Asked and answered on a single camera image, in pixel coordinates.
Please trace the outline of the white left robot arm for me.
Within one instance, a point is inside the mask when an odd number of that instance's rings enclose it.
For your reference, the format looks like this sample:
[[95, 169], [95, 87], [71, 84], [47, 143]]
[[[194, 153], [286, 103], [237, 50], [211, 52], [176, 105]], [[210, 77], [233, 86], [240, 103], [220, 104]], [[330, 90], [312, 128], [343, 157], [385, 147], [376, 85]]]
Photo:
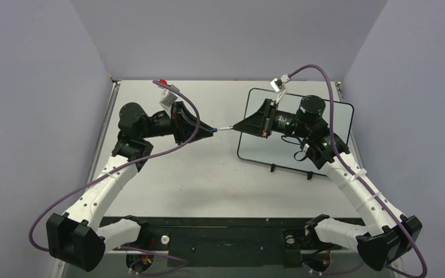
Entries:
[[138, 217], [100, 225], [112, 202], [151, 157], [154, 146], [149, 138], [173, 136], [182, 146], [211, 137], [215, 130], [197, 121], [182, 101], [151, 116], [141, 105], [127, 103], [119, 112], [118, 127], [118, 140], [97, 179], [64, 213], [54, 213], [46, 221], [49, 254], [86, 272], [110, 250], [124, 244], [142, 249], [149, 243], [148, 224]]

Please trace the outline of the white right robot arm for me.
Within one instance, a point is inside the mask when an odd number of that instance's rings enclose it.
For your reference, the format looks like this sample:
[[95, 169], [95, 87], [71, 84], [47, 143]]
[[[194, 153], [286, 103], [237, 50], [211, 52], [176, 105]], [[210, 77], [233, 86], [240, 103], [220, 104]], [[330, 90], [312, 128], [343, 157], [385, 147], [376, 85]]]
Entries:
[[370, 268], [383, 270], [413, 248], [422, 224], [391, 205], [372, 184], [348, 146], [330, 131], [325, 108], [325, 100], [310, 95], [292, 114], [267, 98], [233, 129], [262, 138], [277, 132], [298, 139], [305, 157], [336, 184], [364, 222], [353, 225], [321, 214], [305, 224], [304, 241], [311, 247], [333, 244], [356, 251]]

